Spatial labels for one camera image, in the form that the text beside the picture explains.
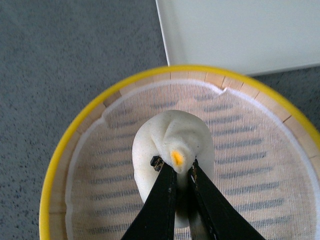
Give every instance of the steamed bun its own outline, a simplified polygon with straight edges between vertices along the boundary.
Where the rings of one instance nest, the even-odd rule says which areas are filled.
[[[148,120],[138,130],[132,146],[134,179],[145,202],[159,175],[150,165],[160,156],[177,173],[176,228],[189,226],[186,189],[187,173],[195,159],[213,179],[215,147],[210,130],[198,117],[179,110],[168,110]]]

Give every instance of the mesh cloth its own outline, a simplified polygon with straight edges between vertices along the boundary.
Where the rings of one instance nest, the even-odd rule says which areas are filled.
[[[252,98],[189,79],[122,96],[81,136],[67,176],[69,240],[121,239],[143,206],[132,165],[135,134],[166,110],[208,125],[214,184],[266,239],[320,239],[319,182],[291,132]],[[191,239],[189,228],[175,229],[174,236]]]

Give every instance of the orange dot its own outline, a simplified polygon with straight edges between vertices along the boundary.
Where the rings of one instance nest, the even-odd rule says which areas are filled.
[[[175,163],[175,165],[177,165],[177,166],[182,165],[184,162],[184,158],[182,157],[182,155],[178,151],[172,151],[171,158],[172,158],[173,162]]]

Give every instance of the white board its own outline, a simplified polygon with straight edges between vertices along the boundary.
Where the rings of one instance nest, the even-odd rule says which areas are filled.
[[[319,0],[156,0],[169,65],[246,75],[320,65]]]

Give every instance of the yellow rim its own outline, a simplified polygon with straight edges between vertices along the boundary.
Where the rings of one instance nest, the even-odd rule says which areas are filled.
[[[111,86],[103,93],[98,95],[94,100],[92,100],[72,121],[70,126],[67,128],[63,134],[61,140],[59,141],[48,166],[48,170],[45,175],[41,200],[40,200],[40,210],[39,210],[39,235],[41,240],[50,240],[50,229],[49,229],[49,210],[50,210],[50,197],[51,189],[53,186],[54,178],[58,168],[58,164],[62,153],[65,150],[70,138],[73,136],[82,121],[89,115],[89,113],[105,99],[122,89],[123,87],[137,82],[141,79],[151,77],[158,74],[164,74],[168,72],[181,72],[181,71],[199,71],[199,72],[209,72],[214,74],[223,75],[233,79],[242,81],[256,89],[260,92],[267,94],[269,97],[277,101],[282,105],[297,121],[304,127],[304,129],[311,136],[318,149],[320,150],[320,133],[313,126],[313,124],[305,117],[305,115],[300,112],[292,103],[281,96],[279,93],[274,91],[272,88],[264,85],[263,83],[254,80],[253,78],[240,75],[238,73],[228,71],[221,68],[211,67],[211,66],[199,66],[199,65],[178,65],[178,66],[163,66],[154,68],[151,70],[143,71],[133,76],[130,76],[115,85]]]

